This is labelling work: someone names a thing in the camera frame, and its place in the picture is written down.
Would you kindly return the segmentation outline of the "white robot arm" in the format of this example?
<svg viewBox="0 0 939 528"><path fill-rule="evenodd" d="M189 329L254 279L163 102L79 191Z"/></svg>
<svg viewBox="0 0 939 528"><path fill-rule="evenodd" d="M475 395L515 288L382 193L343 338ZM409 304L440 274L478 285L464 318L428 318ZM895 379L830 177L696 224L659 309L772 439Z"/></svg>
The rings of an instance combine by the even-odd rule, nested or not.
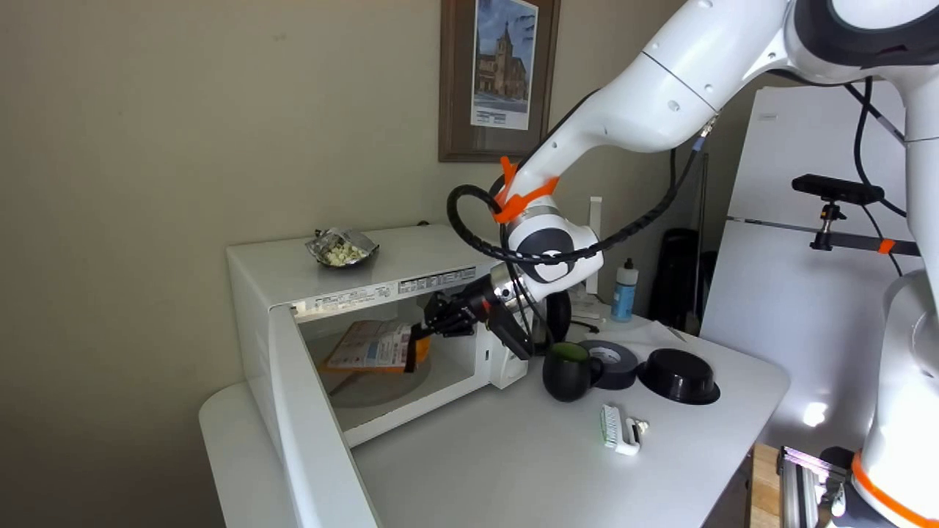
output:
<svg viewBox="0 0 939 528"><path fill-rule="evenodd" d="M600 266L603 240L553 205L566 167L596 147L672 150L767 70L814 84L885 80L904 102L905 227L920 271L901 279L885 303L877 404L850 457L850 485L888 523L936 528L939 0L685 0L622 74L587 95L480 193L502 237L464 240L494 266L431 300L415 329L431 334L480 322L514 356L527 356L531 341L514 312Z"/></svg>

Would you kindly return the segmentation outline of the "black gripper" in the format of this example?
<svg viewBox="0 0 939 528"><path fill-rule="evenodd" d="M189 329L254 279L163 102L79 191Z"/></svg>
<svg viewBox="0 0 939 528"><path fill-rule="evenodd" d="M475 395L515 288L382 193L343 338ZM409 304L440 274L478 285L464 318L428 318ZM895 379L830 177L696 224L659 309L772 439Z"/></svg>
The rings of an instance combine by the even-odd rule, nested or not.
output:
<svg viewBox="0 0 939 528"><path fill-rule="evenodd" d="M531 356L531 341L514 319L514 312L494 296L489 279L468 282L459 293L428 300L421 309L421 332L453 332L484 322L515 359ZM412 372L431 356L428 338L406 338L405 370Z"/></svg>

